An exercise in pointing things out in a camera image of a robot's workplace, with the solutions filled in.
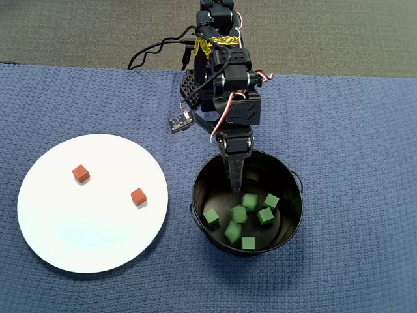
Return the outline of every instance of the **blue towel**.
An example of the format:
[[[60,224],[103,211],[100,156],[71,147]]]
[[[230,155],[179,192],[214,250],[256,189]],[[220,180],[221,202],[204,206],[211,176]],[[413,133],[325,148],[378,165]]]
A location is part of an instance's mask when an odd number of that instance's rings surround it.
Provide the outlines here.
[[[194,178],[218,151],[197,126],[169,132],[182,77],[0,65],[0,312],[417,312],[417,79],[264,84],[255,148],[300,174],[304,216],[286,245],[242,259],[214,248],[190,217]],[[16,203],[42,154],[94,133],[146,148],[169,206],[144,253],[81,275],[32,252]]]

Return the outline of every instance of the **yellow label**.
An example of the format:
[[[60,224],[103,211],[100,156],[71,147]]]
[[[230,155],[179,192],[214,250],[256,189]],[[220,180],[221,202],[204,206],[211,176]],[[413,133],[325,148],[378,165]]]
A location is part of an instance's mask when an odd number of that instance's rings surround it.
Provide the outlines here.
[[[236,36],[211,37],[210,39],[217,44],[225,44],[225,45],[239,44],[239,37],[236,37]],[[198,50],[201,47],[207,59],[210,59],[211,46],[213,46],[211,42],[207,42],[207,40],[197,37],[197,40],[195,41],[195,45],[194,45],[194,55],[197,56]]]

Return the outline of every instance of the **red cube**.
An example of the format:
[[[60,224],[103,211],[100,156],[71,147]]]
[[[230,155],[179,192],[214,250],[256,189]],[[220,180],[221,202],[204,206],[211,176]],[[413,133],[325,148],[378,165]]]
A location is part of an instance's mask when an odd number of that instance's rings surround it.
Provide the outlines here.
[[[75,169],[73,169],[72,173],[80,183],[82,183],[84,180],[90,177],[89,171],[87,171],[85,167],[82,165],[79,165]]]
[[[130,195],[132,196],[132,199],[136,205],[141,205],[143,202],[146,201],[146,195],[140,188],[133,191],[133,193],[131,193]]]

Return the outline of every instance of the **black bucket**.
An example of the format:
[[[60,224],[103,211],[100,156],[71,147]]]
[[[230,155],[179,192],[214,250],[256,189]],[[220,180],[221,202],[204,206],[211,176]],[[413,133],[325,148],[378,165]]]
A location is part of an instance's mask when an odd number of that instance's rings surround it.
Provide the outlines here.
[[[220,250],[236,256],[253,256],[284,245],[297,231],[302,218],[302,182],[278,159],[264,152],[253,151],[245,161],[240,194],[232,192],[226,177],[223,158],[218,155],[208,161],[197,175],[193,187],[193,203],[190,206],[193,219],[207,238]],[[255,237],[256,250],[241,250],[240,242],[231,245],[224,233],[231,219],[230,209],[242,203],[245,193],[257,194],[255,212],[248,213],[242,225],[242,236]],[[261,225],[257,212],[268,194],[280,200],[274,210],[272,223]],[[208,227],[203,213],[215,209],[219,224]]]

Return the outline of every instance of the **green block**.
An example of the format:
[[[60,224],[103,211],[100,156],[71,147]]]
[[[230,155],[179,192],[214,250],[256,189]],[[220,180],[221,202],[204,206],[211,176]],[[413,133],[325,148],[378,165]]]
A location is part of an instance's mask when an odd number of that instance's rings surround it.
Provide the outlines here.
[[[280,199],[278,197],[275,197],[272,194],[268,194],[268,196],[266,197],[264,203],[263,203],[263,207],[269,207],[272,210],[276,208],[276,205],[278,204],[278,201]]]
[[[237,224],[245,224],[248,220],[245,208],[241,205],[232,208],[232,219]]]
[[[254,212],[258,204],[258,196],[256,194],[243,195],[242,205],[247,212]]]
[[[219,223],[219,216],[217,215],[214,209],[209,209],[203,213],[209,226],[213,226],[216,223]]]
[[[231,220],[224,235],[232,245],[237,243],[242,236],[242,225],[236,224]]]
[[[269,207],[258,212],[258,218],[262,225],[271,223],[274,220],[274,215]]]
[[[255,237],[242,237],[242,250],[255,250]]]

